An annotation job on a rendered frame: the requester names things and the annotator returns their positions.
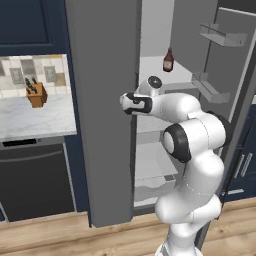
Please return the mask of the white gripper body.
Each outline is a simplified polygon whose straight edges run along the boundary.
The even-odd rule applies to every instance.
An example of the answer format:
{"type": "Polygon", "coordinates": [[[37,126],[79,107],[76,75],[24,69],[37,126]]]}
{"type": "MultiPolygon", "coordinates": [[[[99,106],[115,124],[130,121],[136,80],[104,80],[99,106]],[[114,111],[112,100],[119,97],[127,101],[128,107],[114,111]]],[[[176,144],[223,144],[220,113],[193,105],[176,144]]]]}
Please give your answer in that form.
{"type": "Polygon", "coordinates": [[[133,99],[134,99],[133,93],[125,93],[120,97],[121,107],[126,114],[131,115],[133,112],[133,107],[134,107],[133,99]]]}

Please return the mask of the grey fridge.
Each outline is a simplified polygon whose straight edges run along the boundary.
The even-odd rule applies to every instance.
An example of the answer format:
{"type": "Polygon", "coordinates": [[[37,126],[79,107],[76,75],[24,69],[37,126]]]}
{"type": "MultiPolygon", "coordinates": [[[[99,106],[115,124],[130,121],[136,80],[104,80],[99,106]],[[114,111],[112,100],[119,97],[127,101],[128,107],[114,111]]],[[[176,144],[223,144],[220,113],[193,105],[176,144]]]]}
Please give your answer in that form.
{"type": "MultiPolygon", "coordinates": [[[[162,73],[160,58],[167,48],[169,15],[173,6],[172,0],[142,0],[139,71],[141,83],[151,76],[151,71],[158,75],[162,73]]],[[[164,120],[155,119],[167,127],[170,125],[164,120]]],[[[133,206],[137,211],[145,208],[147,204],[155,205],[157,199],[173,191],[184,176],[185,165],[164,148],[164,130],[138,132],[133,140],[133,206]]]]}

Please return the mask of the grey door shelf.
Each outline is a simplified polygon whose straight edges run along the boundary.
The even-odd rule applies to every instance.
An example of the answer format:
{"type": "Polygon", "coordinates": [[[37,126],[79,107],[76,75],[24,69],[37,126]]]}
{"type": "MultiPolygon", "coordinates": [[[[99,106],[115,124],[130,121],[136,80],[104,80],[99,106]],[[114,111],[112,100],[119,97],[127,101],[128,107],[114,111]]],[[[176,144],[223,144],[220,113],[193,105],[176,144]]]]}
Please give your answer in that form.
{"type": "Polygon", "coordinates": [[[199,92],[210,102],[214,104],[227,103],[230,98],[229,93],[219,93],[208,81],[208,74],[196,72],[192,74],[191,82],[199,92]]]}
{"type": "Polygon", "coordinates": [[[200,35],[223,47],[242,47],[245,45],[246,33],[226,33],[219,29],[218,24],[202,23],[200,35]]]}

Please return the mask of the grey wall socket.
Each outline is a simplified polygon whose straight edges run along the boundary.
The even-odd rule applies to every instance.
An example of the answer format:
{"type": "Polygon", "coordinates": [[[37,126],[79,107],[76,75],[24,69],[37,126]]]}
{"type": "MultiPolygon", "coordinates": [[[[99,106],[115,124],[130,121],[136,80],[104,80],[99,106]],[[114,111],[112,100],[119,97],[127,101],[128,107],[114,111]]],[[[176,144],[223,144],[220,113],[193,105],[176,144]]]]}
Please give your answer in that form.
{"type": "Polygon", "coordinates": [[[24,77],[22,74],[22,70],[20,68],[10,68],[9,69],[12,82],[14,85],[19,85],[24,83],[24,77]]]}
{"type": "Polygon", "coordinates": [[[54,66],[44,67],[45,78],[48,83],[56,81],[56,72],[54,66]]]}

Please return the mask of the plain grey fridge door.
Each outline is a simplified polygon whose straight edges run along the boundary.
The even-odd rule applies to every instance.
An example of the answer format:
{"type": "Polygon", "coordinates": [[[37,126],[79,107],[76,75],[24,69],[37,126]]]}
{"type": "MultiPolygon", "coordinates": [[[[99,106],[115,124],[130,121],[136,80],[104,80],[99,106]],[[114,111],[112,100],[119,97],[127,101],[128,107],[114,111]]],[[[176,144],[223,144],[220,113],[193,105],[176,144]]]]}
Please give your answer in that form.
{"type": "Polygon", "coordinates": [[[133,218],[136,118],[120,96],[139,80],[142,0],[66,0],[91,211],[96,227],[133,218]]]}

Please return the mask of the black dishwasher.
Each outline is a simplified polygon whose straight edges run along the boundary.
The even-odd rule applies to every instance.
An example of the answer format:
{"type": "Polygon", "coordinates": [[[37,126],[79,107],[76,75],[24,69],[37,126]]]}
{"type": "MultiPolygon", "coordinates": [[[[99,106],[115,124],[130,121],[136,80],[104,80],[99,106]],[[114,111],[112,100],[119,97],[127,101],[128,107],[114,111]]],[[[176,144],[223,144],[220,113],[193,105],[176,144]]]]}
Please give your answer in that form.
{"type": "Polygon", "coordinates": [[[0,142],[0,160],[62,154],[0,163],[0,210],[7,222],[73,212],[74,195],[62,138],[0,142]]]}

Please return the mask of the navy base cupboard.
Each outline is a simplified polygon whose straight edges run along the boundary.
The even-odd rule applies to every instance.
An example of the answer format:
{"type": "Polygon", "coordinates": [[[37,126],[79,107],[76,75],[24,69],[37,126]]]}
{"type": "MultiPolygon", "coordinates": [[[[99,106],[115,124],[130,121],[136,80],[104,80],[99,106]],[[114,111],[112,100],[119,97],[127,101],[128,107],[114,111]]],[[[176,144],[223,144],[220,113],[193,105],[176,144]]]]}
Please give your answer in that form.
{"type": "Polygon", "coordinates": [[[256,104],[253,104],[248,112],[223,184],[220,200],[225,203],[251,197],[256,197],[256,104]],[[241,171],[249,153],[253,153],[253,157],[245,176],[241,177],[241,171]],[[235,179],[234,174],[241,154],[245,154],[245,158],[238,177],[235,179]]]}

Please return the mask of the grey fridge door with shelves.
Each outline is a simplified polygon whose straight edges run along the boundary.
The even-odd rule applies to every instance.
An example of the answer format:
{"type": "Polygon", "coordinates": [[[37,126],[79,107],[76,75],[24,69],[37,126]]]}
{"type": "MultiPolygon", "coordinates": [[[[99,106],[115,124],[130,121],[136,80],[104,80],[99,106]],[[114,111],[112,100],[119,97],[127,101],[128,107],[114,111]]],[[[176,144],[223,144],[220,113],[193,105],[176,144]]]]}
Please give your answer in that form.
{"type": "Polygon", "coordinates": [[[233,140],[218,151],[226,166],[252,100],[255,64],[256,0],[175,0],[171,47],[175,61],[189,70],[207,73],[207,81],[219,92],[229,93],[227,103],[210,103],[201,93],[202,108],[224,116],[233,126],[233,140]],[[226,33],[246,33],[242,47],[223,47],[200,35],[202,23],[218,24],[226,33]]]}

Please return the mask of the wooden knife block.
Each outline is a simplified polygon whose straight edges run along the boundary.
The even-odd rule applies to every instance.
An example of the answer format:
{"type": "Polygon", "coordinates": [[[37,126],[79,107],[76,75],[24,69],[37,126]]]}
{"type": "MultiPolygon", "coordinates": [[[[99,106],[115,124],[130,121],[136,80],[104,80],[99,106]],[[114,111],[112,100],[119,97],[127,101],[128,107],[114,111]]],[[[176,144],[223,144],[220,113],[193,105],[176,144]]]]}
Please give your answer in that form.
{"type": "Polygon", "coordinates": [[[37,82],[34,77],[31,80],[25,79],[26,97],[30,101],[33,108],[42,108],[47,102],[47,92],[42,82],[37,82]]]}

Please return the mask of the dark red sauce bottle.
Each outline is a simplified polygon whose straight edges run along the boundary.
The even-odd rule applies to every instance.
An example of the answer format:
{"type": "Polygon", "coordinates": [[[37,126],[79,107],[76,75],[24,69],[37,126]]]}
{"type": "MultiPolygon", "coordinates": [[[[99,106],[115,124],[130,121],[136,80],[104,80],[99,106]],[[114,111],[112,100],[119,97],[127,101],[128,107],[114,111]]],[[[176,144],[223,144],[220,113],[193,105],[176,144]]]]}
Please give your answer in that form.
{"type": "Polygon", "coordinates": [[[169,48],[163,60],[163,70],[165,72],[171,72],[173,70],[173,66],[174,66],[174,57],[172,54],[172,49],[169,48]]]}

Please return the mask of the navy wall cupboard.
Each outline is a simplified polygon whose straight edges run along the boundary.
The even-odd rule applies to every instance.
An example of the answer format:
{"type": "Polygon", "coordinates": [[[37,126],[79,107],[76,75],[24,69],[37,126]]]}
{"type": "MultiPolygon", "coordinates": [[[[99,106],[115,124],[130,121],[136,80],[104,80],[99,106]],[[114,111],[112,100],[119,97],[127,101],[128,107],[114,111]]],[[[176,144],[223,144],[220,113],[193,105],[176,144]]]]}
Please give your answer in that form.
{"type": "Polygon", "coordinates": [[[0,56],[68,51],[65,0],[0,0],[0,56]]]}

